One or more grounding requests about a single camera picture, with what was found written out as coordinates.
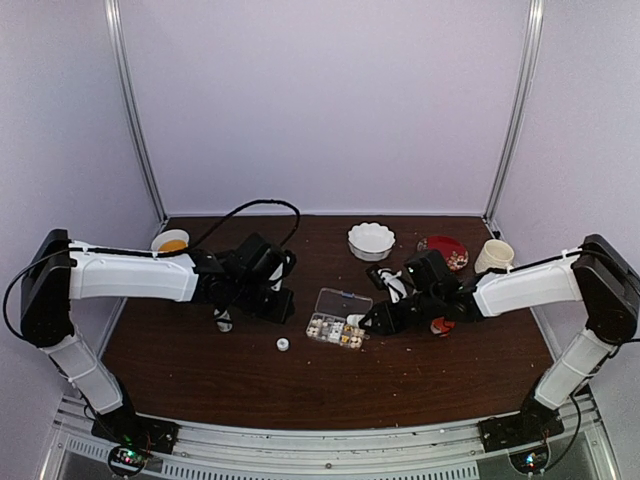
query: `robotic arm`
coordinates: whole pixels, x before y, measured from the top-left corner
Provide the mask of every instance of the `robotic arm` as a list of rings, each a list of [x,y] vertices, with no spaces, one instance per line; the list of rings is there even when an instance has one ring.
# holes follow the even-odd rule
[[[417,292],[374,305],[360,320],[361,328],[392,334],[411,322],[443,316],[455,322],[476,322],[548,303],[585,304],[589,315],[585,328],[536,382],[520,412],[479,424],[486,451],[562,433],[558,408],[636,333],[640,278],[599,235],[588,236],[579,248],[553,259],[510,271],[492,270],[466,283],[449,271],[438,251],[417,253],[405,267]],[[372,279],[379,288],[389,286],[388,280]]]
[[[170,453],[177,425],[136,415],[127,392],[97,358],[69,318],[70,300],[151,297],[212,304],[218,319],[234,306],[284,323],[293,293],[282,279],[295,256],[250,235],[236,250],[176,255],[116,250],[49,233],[22,281],[21,331],[77,387],[96,415],[93,434],[124,445]]]

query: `red plate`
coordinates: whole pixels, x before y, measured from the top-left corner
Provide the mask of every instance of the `red plate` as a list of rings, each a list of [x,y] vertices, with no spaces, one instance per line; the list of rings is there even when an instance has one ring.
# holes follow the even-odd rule
[[[418,242],[417,250],[439,250],[452,272],[464,268],[469,263],[469,252],[458,240],[443,235],[432,235]]]

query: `open box lid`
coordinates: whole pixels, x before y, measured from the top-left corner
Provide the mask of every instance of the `open box lid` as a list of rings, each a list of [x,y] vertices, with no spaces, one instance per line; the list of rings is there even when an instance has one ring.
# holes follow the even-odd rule
[[[315,311],[339,318],[347,318],[352,314],[365,314],[373,306],[373,300],[354,293],[323,288],[320,290]]]

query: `white wall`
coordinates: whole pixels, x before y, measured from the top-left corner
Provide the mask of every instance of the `white wall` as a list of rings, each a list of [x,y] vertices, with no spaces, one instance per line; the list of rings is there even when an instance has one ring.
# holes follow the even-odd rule
[[[89,242],[146,245],[156,220],[125,123],[102,0],[1,2],[0,52],[0,291],[55,227]],[[74,306],[94,345],[113,305]],[[34,478],[62,381],[4,326],[0,379],[0,478]]]
[[[529,2],[121,3],[170,213],[484,210]]]
[[[598,232],[640,269],[640,3],[547,2],[542,45],[497,221],[520,262]],[[565,346],[580,305],[543,309]],[[640,347],[594,380],[623,478],[640,472]]]

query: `white bottle cap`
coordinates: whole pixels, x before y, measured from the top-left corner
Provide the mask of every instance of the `white bottle cap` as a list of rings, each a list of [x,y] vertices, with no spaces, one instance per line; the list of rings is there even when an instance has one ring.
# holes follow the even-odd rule
[[[278,350],[280,350],[281,352],[286,352],[287,350],[289,350],[289,340],[287,340],[286,338],[279,338],[276,342],[276,347],[278,347]]]

